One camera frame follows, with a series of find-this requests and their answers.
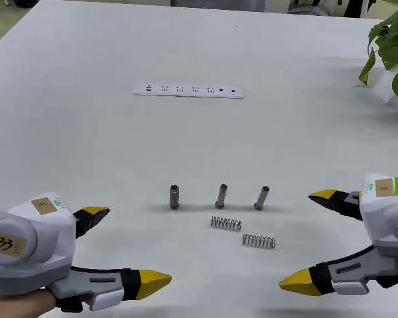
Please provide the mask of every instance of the chair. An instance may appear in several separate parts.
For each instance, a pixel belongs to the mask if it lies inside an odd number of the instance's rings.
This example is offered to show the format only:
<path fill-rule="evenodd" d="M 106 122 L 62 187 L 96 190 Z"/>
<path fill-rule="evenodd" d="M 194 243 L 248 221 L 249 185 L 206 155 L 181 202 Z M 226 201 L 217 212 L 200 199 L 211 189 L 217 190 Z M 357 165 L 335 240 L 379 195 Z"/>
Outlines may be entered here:
<path fill-rule="evenodd" d="M 171 7 L 263 12 L 265 0 L 171 0 Z"/>

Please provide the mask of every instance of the metal spring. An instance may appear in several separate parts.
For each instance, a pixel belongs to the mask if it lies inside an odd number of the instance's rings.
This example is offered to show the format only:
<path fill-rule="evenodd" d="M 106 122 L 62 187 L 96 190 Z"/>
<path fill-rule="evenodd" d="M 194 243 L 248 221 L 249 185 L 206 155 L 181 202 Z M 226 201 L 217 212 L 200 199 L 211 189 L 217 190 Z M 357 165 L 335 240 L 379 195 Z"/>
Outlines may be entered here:
<path fill-rule="evenodd" d="M 243 234 L 243 245 L 272 249 L 276 247 L 276 239 L 275 237 L 263 237 L 261 235 Z"/>
<path fill-rule="evenodd" d="M 178 186 L 176 184 L 173 184 L 170 187 L 170 208 L 172 210 L 177 210 L 179 203 L 178 203 L 178 199 L 180 197 L 180 189 L 178 188 Z"/>
<path fill-rule="evenodd" d="M 238 232 L 241 229 L 241 221 L 222 217 L 211 217 L 211 227 Z"/>

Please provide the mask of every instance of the metal bolt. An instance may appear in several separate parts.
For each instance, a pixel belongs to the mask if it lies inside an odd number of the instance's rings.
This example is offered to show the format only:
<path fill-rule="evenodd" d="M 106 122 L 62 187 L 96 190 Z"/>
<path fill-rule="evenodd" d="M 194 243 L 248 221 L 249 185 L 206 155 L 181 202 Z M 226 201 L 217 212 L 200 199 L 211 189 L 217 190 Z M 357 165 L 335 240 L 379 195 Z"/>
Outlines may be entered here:
<path fill-rule="evenodd" d="M 220 186 L 220 192 L 218 193 L 217 202 L 215 202 L 215 208 L 222 210 L 224 208 L 224 199 L 226 198 L 227 185 L 222 184 Z"/>
<path fill-rule="evenodd" d="M 261 211 L 264 208 L 264 202 L 265 199 L 267 198 L 267 194 L 269 193 L 270 188 L 267 186 L 264 186 L 263 189 L 261 190 L 261 193 L 259 194 L 258 200 L 255 202 L 253 207 L 257 211 Z"/>
<path fill-rule="evenodd" d="M 176 184 L 170 186 L 170 208 L 172 210 L 177 210 L 178 206 L 178 199 L 180 197 L 180 190 Z"/>

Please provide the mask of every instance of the white table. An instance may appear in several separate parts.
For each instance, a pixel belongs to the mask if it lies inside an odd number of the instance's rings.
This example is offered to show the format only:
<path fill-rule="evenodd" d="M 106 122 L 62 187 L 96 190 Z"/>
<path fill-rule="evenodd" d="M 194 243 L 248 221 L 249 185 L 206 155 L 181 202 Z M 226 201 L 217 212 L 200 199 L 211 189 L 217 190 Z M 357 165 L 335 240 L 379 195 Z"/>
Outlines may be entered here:
<path fill-rule="evenodd" d="M 360 222 L 309 193 L 398 176 L 398 111 L 357 85 L 375 23 L 41 1 L 0 41 L 0 209 L 50 189 L 73 210 L 109 205 L 75 264 L 173 275 L 143 301 L 47 317 L 398 317 L 398 286 L 351 297 L 277 286 L 369 244 Z M 142 80 L 236 85 L 246 98 L 132 95 Z M 274 234 L 278 249 L 243 247 L 241 234 L 209 229 L 211 215 Z"/>

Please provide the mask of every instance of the potted plant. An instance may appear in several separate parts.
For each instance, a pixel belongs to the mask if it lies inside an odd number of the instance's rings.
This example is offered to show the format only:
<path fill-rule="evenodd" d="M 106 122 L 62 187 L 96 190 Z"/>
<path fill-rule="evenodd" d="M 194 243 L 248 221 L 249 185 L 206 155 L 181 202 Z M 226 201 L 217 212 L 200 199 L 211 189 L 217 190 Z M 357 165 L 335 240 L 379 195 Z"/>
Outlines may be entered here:
<path fill-rule="evenodd" d="M 398 4 L 398 0 L 385 1 Z M 398 11 L 372 28 L 367 51 L 369 58 L 359 79 L 367 85 L 369 71 L 378 55 L 386 72 L 375 85 L 375 92 L 385 103 L 398 107 Z"/>

